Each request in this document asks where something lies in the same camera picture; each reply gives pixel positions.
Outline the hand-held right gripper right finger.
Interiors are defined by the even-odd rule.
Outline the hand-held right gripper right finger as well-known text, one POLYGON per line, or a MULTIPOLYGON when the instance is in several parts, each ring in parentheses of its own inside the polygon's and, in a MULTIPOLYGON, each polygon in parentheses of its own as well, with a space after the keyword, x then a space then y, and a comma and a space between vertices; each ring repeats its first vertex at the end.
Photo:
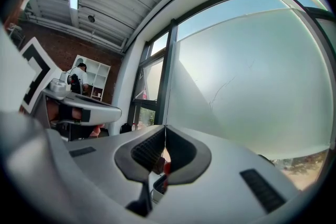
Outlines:
POLYGON ((296 198, 300 191, 273 164, 224 138, 184 127, 212 154, 193 183, 167 188, 148 219, 156 223, 253 223, 296 198))

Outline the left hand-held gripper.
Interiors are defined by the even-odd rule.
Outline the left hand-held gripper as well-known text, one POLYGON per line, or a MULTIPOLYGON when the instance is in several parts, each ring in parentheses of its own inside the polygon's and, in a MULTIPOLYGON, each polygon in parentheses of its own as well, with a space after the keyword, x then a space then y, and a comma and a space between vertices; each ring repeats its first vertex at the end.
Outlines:
POLYGON ((33 111, 43 89, 53 79, 66 82, 62 71, 33 37, 19 51, 1 25, 1 112, 33 111))

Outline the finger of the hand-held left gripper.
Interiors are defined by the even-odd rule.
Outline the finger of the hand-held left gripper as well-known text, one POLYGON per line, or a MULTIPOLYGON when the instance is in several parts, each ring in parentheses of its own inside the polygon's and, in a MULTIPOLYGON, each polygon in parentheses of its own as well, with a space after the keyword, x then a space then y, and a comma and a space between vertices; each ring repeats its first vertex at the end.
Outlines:
POLYGON ((45 89, 43 90, 43 93, 47 97, 56 100, 60 105, 65 106, 69 111, 69 115, 72 115, 73 109, 78 109, 80 111, 80 119, 73 119, 64 116, 64 113, 59 113, 59 123, 97 126, 100 124, 115 122, 122 115, 122 111, 117 107, 71 91, 57 93, 49 89, 45 89))

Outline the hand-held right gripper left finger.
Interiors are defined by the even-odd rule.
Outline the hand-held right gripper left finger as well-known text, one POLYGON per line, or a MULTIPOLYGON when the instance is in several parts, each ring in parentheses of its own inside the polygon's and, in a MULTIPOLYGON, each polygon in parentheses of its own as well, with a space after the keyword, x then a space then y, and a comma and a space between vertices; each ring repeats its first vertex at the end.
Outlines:
POLYGON ((78 201, 102 202, 146 217, 152 211, 149 175, 165 146, 165 126, 103 138, 64 142, 49 134, 60 176, 78 201))

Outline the person's left hand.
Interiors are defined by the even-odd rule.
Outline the person's left hand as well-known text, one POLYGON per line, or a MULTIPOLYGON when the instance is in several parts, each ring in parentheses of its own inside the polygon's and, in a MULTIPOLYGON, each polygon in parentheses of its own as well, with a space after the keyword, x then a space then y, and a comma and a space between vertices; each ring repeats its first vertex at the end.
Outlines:
POLYGON ((47 114, 49 121, 81 121, 82 111, 79 108, 73 108, 65 104, 59 104, 54 100, 47 100, 47 114))

